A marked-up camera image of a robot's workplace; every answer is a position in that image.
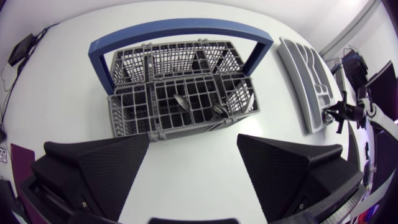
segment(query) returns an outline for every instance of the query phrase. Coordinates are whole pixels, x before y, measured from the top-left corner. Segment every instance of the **blue handle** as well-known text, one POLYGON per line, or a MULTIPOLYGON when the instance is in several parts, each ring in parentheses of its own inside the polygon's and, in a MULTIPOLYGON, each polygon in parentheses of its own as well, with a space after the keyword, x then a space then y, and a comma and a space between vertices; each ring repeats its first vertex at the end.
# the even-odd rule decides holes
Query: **blue handle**
POLYGON ((198 18, 167 19, 139 24, 101 37, 91 43, 88 56, 105 91, 112 95, 114 83, 106 66, 104 54, 138 42, 184 34, 219 34, 255 40, 257 44, 243 65, 243 72, 247 76, 252 74, 274 42, 267 32, 238 22, 198 18))

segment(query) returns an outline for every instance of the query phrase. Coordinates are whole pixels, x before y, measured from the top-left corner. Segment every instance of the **cutlery basket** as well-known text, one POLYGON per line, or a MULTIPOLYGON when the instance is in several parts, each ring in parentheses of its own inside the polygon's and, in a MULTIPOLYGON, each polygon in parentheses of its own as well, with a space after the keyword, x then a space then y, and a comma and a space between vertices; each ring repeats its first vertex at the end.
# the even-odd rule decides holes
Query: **cutlery basket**
MULTIPOLYGON (((215 26, 214 21, 219 21, 214 19, 172 21, 177 21, 177 25, 181 25, 181 21, 186 20, 202 21, 203 24, 199 27, 207 27, 207 22, 215 26)), ((230 21, 223 22, 226 22, 226 27, 237 24, 230 21)), ((170 27, 165 29, 169 31, 176 29, 170 27)), ((217 32, 196 30, 195 33, 229 34, 229 31, 221 32, 225 29, 227 28, 219 26, 217 32)), ((104 63, 97 69, 96 59, 103 60, 103 53, 98 54, 98 51, 92 50, 92 44, 89 56, 109 95, 109 115, 114 137, 146 133, 151 141, 173 139, 225 128, 258 113, 260 107, 249 75, 259 63, 259 57, 264 56, 271 46, 272 39, 262 30, 253 27, 251 29, 250 32, 256 31, 261 34, 262 39, 256 36, 254 40, 258 43, 246 63, 241 60, 237 50, 229 41, 198 40, 147 44, 117 50, 110 70, 104 63), (176 94, 186 99, 189 110, 179 105, 174 97, 176 94), (228 117, 215 113, 214 104, 221 105, 228 113, 228 117)), ((186 30, 187 28, 184 28, 180 32, 186 34, 186 30)), ((136 37, 138 34, 133 32, 132 35, 136 37)), ((93 42, 96 48, 99 40, 93 42)))

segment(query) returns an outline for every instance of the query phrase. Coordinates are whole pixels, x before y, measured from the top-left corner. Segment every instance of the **black device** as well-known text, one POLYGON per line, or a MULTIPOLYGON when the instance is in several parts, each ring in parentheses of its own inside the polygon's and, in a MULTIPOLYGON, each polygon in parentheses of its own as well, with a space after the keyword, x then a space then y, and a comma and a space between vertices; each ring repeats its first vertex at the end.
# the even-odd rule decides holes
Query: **black device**
POLYGON ((357 92, 358 88, 365 86, 368 82, 366 76, 368 74, 368 66, 362 55, 354 50, 349 51, 342 60, 346 77, 354 91, 357 92))
POLYGON ((116 222, 149 145, 148 135, 75 144, 46 142, 21 189, 50 223, 84 211, 116 222))
POLYGON ((26 57, 29 54, 29 51, 32 48, 33 39, 34 39, 33 34, 29 34, 14 47, 8 59, 8 63, 11 66, 14 66, 16 63, 18 63, 20 60, 22 60, 24 57, 26 57))
POLYGON ((391 120, 398 119, 398 85, 394 66, 389 61, 365 85, 370 90, 373 103, 391 120))
POLYGON ((358 203, 364 193, 359 184, 363 174, 340 157, 340 145, 309 146, 239 134, 238 148, 268 222, 343 218, 333 214, 349 200, 358 203))

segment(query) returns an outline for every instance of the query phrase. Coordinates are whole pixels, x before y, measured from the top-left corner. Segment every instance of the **basket slot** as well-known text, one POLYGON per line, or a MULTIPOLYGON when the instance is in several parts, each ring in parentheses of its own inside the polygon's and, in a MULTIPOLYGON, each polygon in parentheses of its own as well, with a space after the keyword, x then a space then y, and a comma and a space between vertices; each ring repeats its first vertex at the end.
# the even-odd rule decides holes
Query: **basket slot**
MULTIPOLYGON (((214 113, 215 103, 223 105, 230 116, 235 111, 243 114, 252 94, 251 79, 243 73, 201 75, 118 88, 109 101, 114 133, 115 136, 174 133, 175 128, 182 128, 181 135, 185 135, 190 127, 196 129, 194 126, 199 124, 204 124, 207 130, 222 119, 214 113), (174 94, 187 99, 190 111, 179 105, 174 94)), ((258 110, 256 100, 250 108, 255 110, 258 110)))
POLYGON ((117 51, 111 77, 116 86, 189 75, 239 72, 243 61, 231 42, 180 42, 117 51))

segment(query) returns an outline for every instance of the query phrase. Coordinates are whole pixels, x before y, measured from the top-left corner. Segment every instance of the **gray plastic basket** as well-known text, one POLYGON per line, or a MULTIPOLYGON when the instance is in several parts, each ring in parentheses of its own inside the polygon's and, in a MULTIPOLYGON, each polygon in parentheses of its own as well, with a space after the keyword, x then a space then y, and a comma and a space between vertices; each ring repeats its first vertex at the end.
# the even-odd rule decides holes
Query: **gray plastic basket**
POLYGON ((115 137, 148 133, 151 141, 225 128, 260 110, 251 77, 241 72, 136 83, 117 88, 108 100, 115 137), (190 111, 174 94, 188 100, 190 111), (254 103, 245 112, 252 95, 254 103), (229 118, 215 114, 215 103, 228 111, 229 118))
POLYGON ((250 75, 272 43, 267 32, 238 22, 167 19, 103 36, 91 43, 88 56, 108 94, 114 136, 147 133, 151 141, 158 141, 225 128, 259 112, 250 75), (205 39, 118 50, 187 34, 228 35, 257 44, 246 63, 229 41, 205 39), (108 69, 104 55, 112 50, 116 52, 108 69))
POLYGON ((115 52, 111 78, 116 87, 198 74, 241 71, 243 62, 228 41, 198 40, 148 44, 115 52))

